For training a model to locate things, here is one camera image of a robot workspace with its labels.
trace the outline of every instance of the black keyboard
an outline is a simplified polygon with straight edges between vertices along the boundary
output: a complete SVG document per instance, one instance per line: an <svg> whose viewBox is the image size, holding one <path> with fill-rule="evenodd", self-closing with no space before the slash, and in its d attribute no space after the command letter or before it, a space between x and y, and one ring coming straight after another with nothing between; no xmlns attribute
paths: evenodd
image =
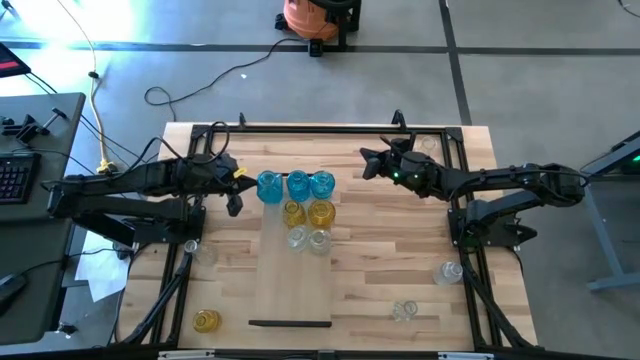
<svg viewBox="0 0 640 360"><path fill-rule="evenodd" d="M0 154L0 205L25 204L38 172L40 154Z"/></svg>

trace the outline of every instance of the desk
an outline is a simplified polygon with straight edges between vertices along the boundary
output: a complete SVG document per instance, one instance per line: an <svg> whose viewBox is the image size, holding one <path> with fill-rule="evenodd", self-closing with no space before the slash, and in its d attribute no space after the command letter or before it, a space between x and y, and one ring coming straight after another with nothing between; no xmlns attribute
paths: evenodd
<svg viewBox="0 0 640 360"><path fill-rule="evenodd" d="M69 154L85 96L81 93L0 97L0 115L21 124L29 113L41 125L51 117L51 108L62 110L69 120L58 119L50 127L51 134L38 136L30 143L36 148ZM13 139L0 136L0 152L20 148ZM49 193L38 184L43 180L61 179L67 157L41 153L40 169L27 204L0 206L0 277L18 273L47 261L62 260L70 239L71 219L50 220L47 214ZM39 219L22 223L6 223L18 219ZM29 283L11 308L0 317L0 344L33 342L50 330L62 282L62 264L50 264L27 274Z"/></svg>
<svg viewBox="0 0 640 360"><path fill-rule="evenodd" d="M164 138L176 151L186 154L192 126L167 124ZM496 166L488 128L463 127L463 135L471 169ZM422 150L421 138L418 136L416 141L417 150ZM222 134L215 136L216 148L223 140ZM436 141L431 156L441 162L442 148ZM323 169L336 177L333 202L337 215L331 249L333 326L261 328L247 324L259 301L255 297L256 266L263 211L255 191L248 191L243 194L244 209L237 218L227 215L224 199L206 200L207 222L202 241L216 249L218 261L215 266L194 262L180 348L473 349L464 287L438 286L432 278L433 270L444 261L459 261L449 240L448 204L432 198L419 199L388 179L362 180L364 161L358 153L360 147L385 149L376 134L232 133L227 151L239 166L248 168L250 176L266 169ZM160 158L169 156L163 148ZM493 199L499 195L500 192L486 192L476 197ZM166 250L163 245L150 246L134 263L120 311L123 336L133 330L157 298ZM505 249L487 248L486 252L497 303L521 334L535 343L516 258ZM393 320L392 307L397 300L418 303L414 320ZM172 309L170 304L164 336ZM193 330L192 317L201 309L220 312L222 325L216 332L199 334ZM489 339L486 311L479 312L484 337Z"/></svg>

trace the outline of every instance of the concrete floor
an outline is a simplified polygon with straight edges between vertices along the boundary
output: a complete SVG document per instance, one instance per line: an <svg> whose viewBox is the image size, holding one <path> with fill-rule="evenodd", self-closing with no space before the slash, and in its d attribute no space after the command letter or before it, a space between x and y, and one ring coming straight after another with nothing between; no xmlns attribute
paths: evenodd
<svg viewBox="0 0 640 360"><path fill-rule="evenodd" d="M90 53L64 47L70 40L82 40L66 14L53 1L40 2L35 9L26 0L13 2L24 10L24 21L5 16L0 20L0 40L50 39L45 49L15 52L58 91L88 92ZM640 12L640 0L626 2ZM186 6L159 0L66 3L95 41L271 44L282 37L272 30L281 0L191 0ZM458 46L640 48L640 19L623 12L615 0L449 0L449 6ZM438 0L364 0L361 30L350 43L445 46ZM104 83L97 106L106 133L139 152L145 139L162 134L171 116L167 108L144 103L147 88L163 86L177 97L262 55L99 51L98 72ZM572 167L639 129L638 60L588 55L460 57L472 123L490 127L500 165L529 161ZM0 80L0 95L41 92L23 77ZM305 53L274 53L176 105L179 121L235 121L242 111L253 122L387 123L396 108L411 124L461 123L447 54L309 58ZM72 155L91 167L99 161L97 142L84 128ZM126 153L121 156L133 160ZM69 173L80 171L70 163ZM610 271L584 208L545 207L522 217L540 234L522 250L539 343L551 350L640 358L640 286L602 293L586 288L587 281ZM640 270L640 247L626 245L622 251L628 258L626 269ZM47 334L38 343L3 347L0 353L105 344L115 298L93 304L88 290L77 288L70 291L63 316L71 316L67 309L79 307L86 317L65 319L80 328L77 336L67 340Z"/></svg>

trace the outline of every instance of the white cable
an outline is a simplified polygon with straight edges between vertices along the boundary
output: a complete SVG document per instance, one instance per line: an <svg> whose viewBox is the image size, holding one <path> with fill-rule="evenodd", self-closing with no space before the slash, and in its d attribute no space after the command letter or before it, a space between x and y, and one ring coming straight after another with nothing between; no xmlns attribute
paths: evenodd
<svg viewBox="0 0 640 360"><path fill-rule="evenodd" d="M64 9L67 15L69 15L71 20L73 20L73 22L76 23L76 25L78 26L78 29L80 29L80 32L82 32L82 35L84 35L84 38L87 40L87 43L89 44L89 48L91 49L91 56L93 57L92 72L97 74L98 62L96 60L96 50L93 48L93 43L89 39L89 36L84 31L84 29L82 28L78 20L76 20L76 18L73 17L73 15L71 15L71 12L69 12L69 9L67 9L67 7L64 6L62 1L61 0L56 0L56 1L58 2L58 4L60 4L62 9ZM95 117L96 124L98 125L98 130L100 134L100 157L102 158L100 161L100 166L104 167L109 162L109 159L107 158L107 151L104 145L104 135L103 135L104 130L102 128L102 119L100 118L100 115L98 115L98 110L96 109L96 104L95 104L95 96L97 91L98 91L98 87L96 86L96 79L91 77L91 92L89 93L89 106L91 107L91 111L93 112L93 117Z"/></svg>

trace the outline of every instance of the wooden table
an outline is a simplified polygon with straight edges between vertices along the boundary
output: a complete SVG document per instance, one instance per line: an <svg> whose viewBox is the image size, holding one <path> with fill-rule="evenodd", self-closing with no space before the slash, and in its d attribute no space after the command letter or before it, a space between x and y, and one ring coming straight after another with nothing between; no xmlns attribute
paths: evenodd
<svg viewBox="0 0 640 360"><path fill-rule="evenodd" d="M193 124L169 123L164 138L187 153ZM463 127L471 170L496 166L487 127ZM216 135L219 147L224 135ZM431 156L442 162L440 141ZM421 137L416 141L417 150ZM464 287L438 286L433 270L445 261L459 261L450 245L446 223L448 204L419 199L388 179L361 178L360 147L384 150L372 134L233 133L227 151L255 177L263 170L289 172L323 169L336 177L333 201L337 216L332 228L331 320L326 329L261 328L248 325L255 310L256 266L263 204L255 190L242 195L244 209L227 215L225 199L206 200L203 244L217 252L215 265L194 262L179 341L180 348L218 349L340 349L340 350L472 350ZM170 153L163 148L160 158ZM501 192L477 193L493 199ZM131 269L122 308L120 334L129 334L158 296L166 245L152 245ZM496 302L523 337L535 343L520 267L505 249L487 248L487 262ZM418 314L395 322L393 303L414 300ZM193 330L192 317L201 309L222 316L220 328L209 334ZM166 337L173 313L168 306ZM479 305L483 334L489 339L487 316Z"/></svg>

